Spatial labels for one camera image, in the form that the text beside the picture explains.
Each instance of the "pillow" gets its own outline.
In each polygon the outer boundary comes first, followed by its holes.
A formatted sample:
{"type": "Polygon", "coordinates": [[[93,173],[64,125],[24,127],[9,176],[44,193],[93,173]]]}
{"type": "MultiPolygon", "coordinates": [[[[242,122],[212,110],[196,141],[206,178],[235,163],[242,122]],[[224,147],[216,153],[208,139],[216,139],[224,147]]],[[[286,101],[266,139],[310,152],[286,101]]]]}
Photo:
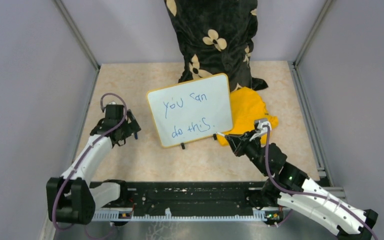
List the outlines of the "pillow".
{"type": "Polygon", "coordinates": [[[230,91],[261,90],[251,76],[258,0],[164,0],[184,59],[179,83],[225,73],[230,91]]]}

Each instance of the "yellow towel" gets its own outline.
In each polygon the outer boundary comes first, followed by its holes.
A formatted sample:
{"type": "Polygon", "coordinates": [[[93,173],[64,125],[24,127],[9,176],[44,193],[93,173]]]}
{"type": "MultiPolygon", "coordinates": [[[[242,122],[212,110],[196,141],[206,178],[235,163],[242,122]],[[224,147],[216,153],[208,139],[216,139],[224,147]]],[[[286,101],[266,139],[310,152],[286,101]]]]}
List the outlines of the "yellow towel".
{"type": "MultiPolygon", "coordinates": [[[[232,110],[233,129],[224,134],[243,134],[254,130],[254,121],[267,118],[271,123],[271,128],[274,129],[279,125],[277,116],[269,115],[266,104],[260,95],[248,88],[243,87],[230,94],[230,106],[232,110]]],[[[261,144],[266,144],[266,137],[261,137],[261,144]]],[[[220,135],[217,135],[217,140],[222,146],[227,146],[228,141],[220,135]]]]}

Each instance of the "marble floor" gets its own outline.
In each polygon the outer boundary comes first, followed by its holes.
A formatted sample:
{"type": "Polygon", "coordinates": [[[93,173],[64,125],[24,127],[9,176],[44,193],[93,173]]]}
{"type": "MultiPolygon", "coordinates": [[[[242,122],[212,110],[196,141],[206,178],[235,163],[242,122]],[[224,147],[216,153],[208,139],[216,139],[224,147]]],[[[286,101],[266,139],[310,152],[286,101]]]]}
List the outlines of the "marble floor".
{"type": "MultiPolygon", "coordinates": [[[[270,142],[276,143],[288,158],[308,175],[319,179],[312,147],[286,61],[251,61],[252,75],[267,81],[269,88],[258,91],[267,110],[277,116],[279,126],[270,142]]],[[[120,95],[133,112],[142,130],[138,140],[128,138],[102,161],[93,180],[121,179],[137,182],[225,182],[261,181],[266,178],[246,156],[235,157],[230,147],[220,146],[212,137],[180,146],[162,148],[146,94],[149,90],[177,83],[183,63],[103,64],[98,76],[77,154],[89,133],[104,117],[100,98],[111,92],[120,95]]],[[[108,96],[104,104],[117,99],[108,96]]]]}

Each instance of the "small whiteboard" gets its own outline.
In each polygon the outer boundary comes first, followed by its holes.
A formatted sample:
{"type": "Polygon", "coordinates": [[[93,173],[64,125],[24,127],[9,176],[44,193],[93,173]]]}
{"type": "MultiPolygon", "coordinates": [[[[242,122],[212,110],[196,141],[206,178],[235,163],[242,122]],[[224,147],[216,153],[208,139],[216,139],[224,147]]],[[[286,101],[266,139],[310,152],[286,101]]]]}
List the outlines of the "small whiteboard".
{"type": "Polygon", "coordinates": [[[233,128],[229,80],[224,73],[147,93],[164,148],[233,128]]]}

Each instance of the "gray wall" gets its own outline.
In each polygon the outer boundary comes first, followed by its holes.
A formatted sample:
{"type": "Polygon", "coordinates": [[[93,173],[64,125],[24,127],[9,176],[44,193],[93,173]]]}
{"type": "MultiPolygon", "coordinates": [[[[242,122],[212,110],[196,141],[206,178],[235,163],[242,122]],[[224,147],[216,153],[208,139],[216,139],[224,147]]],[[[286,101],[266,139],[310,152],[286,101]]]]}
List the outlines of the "gray wall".
{"type": "Polygon", "coordinates": [[[299,70],[334,181],[384,239],[384,0],[334,3],[299,70]]]}
{"type": "MultiPolygon", "coordinates": [[[[182,62],[163,0],[63,0],[99,63],[182,62]]],[[[295,60],[325,0],[259,0],[253,60],[295,60]]]]}
{"type": "Polygon", "coordinates": [[[0,239],[39,237],[94,75],[52,1],[0,1],[0,239]]]}

